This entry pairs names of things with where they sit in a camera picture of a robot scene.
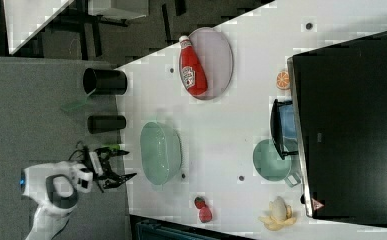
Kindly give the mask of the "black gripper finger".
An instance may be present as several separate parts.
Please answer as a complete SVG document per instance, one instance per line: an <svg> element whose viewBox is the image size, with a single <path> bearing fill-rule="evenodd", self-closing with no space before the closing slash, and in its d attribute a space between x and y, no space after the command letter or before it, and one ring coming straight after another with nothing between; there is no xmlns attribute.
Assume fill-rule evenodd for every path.
<svg viewBox="0 0 387 240"><path fill-rule="evenodd" d="M134 178L135 176L136 176L136 173L130 173L130 174L124 174L124 175L114 174L105 181L104 188L105 189L118 188L122 184L125 184L127 181Z"/></svg>
<svg viewBox="0 0 387 240"><path fill-rule="evenodd" d="M119 149L108 149L106 152L106 156L108 158L117 157L117 156L124 156L128 155L129 152L125 150L119 150Z"/></svg>

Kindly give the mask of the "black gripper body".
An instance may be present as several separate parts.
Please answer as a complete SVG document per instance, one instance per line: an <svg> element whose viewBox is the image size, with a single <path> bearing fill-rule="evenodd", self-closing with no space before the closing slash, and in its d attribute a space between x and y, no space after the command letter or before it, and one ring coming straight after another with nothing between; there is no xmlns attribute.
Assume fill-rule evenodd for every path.
<svg viewBox="0 0 387 240"><path fill-rule="evenodd" d="M109 163L110 158L116 155L117 150L109 147L86 152L86 166L93 172L93 181L101 192L119 187L119 176L112 170Z"/></svg>

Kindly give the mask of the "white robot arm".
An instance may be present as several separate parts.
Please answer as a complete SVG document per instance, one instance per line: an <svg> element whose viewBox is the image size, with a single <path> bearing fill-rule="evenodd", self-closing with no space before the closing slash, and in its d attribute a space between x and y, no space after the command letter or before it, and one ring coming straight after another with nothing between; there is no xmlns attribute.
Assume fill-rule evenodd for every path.
<svg viewBox="0 0 387 240"><path fill-rule="evenodd" d="M37 203L30 232L25 240L53 240L67 226L79 201L79 193L89 193L94 183L101 192L118 188L136 176L119 175L109 159L128 155L119 147L101 147L91 151L84 146L81 159L32 165L21 171L22 195Z"/></svg>

